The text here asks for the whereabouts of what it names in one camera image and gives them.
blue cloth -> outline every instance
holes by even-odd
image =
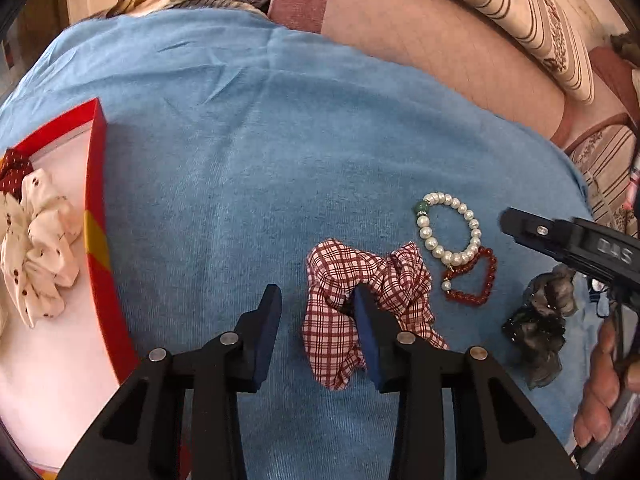
[[[497,217],[508,206],[590,216],[580,175],[551,143],[418,70],[210,9],[66,30],[0,109],[1,142],[95,96],[109,123],[111,262],[138,351],[197,348],[255,308],[268,283],[282,288],[268,379],[239,401],[249,478],[388,475],[398,398],[377,394],[363,373],[337,393],[313,380],[300,335],[305,257],[327,237],[378,254],[420,242],[412,206],[427,192],[468,203],[498,257],[494,292],[476,309],[445,302],[444,268],[424,251],[435,327],[453,350],[488,348],[526,390],[500,326],[554,262],[501,234]],[[435,207],[431,219],[446,248],[466,246],[454,211]],[[458,286],[472,290],[483,274]],[[564,371],[527,392],[561,440],[596,325],[588,306],[570,318]]]

metal screw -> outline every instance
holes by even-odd
[[[149,360],[157,363],[162,361],[166,357],[166,350],[164,348],[154,348],[149,352]]]
[[[412,345],[415,343],[415,335],[411,332],[401,332],[396,336],[396,339],[403,345]]]
[[[220,342],[223,345],[235,345],[240,338],[235,332],[225,332],[220,336]]]
[[[489,352],[487,352],[481,346],[473,346],[471,347],[471,350],[469,350],[469,354],[473,359],[477,361],[484,361],[489,355]]]

maroon patterned fabric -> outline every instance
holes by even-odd
[[[0,164],[0,191],[11,193],[20,202],[22,180],[30,173],[33,173],[33,166],[29,158],[16,150],[7,148]]]
[[[393,313],[403,330],[436,348],[448,348],[431,327],[431,275],[413,242],[382,257],[329,238],[309,253],[306,273],[309,297],[302,337],[311,371],[322,386],[343,390],[353,371],[365,366],[355,322],[345,314],[359,283],[369,285],[380,308]]]

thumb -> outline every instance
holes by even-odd
[[[626,372],[626,387],[640,394],[640,361],[633,363]]]

pearl bracelet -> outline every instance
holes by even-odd
[[[437,238],[433,236],[433,229],[430,227],[430,220],[427,213],[431,206],[437,204],[451,206],[468,222],[471,236],[469,244],[464,251],[459,253],[447,251],[438,243]],[[431,254],[435,258],[439,259],[448,269],[442,275],[442,290],[444,291],[446,298],[448,300],[460,301],[474,306],[485,304],[494,286],[497,259],[491,249],[480,245],[482,231],[480,230],[480,222],[474,218],[474,212],[471,211],[465,203],[460,202],[459,199],[442,192],[433,192],[425,195],[424,198],[414,206],[414,212],[418,216],[416,223],[420,228],[420,238],[424,240],[424,246],[430,250]],[[465,294],[458,290],[452,290],[450,280],[472,270],[481,257],[485,257],[489,260],[487,276],[482,293],[478,296],[474,296],[472,294]]]
[[[447,251],[438,243],[438,239],[433,236],[433,230],[429,227],[431,221],[429,220],[427,213],[430,206],[436,204],[451,206],[451,208],[459,212],[465,220],[469,222],[471,236],[466,250],[459,253]],[[478,248],[480,247],[482,231],[480,230],[480,222],[474,218],[474,212],[467,208],[465,203],[460,202],[459,199],[452,197],[450,194],[434,192],[425,195],[422,201],[415,205],[414,212],[418,215],[415,222],[420,228],[420,238],[424,240],[424,246],[430,250],[431,254],[433,254],[435,258],[439,259],[445,267],[457,267],[466,264],[476,256]]]

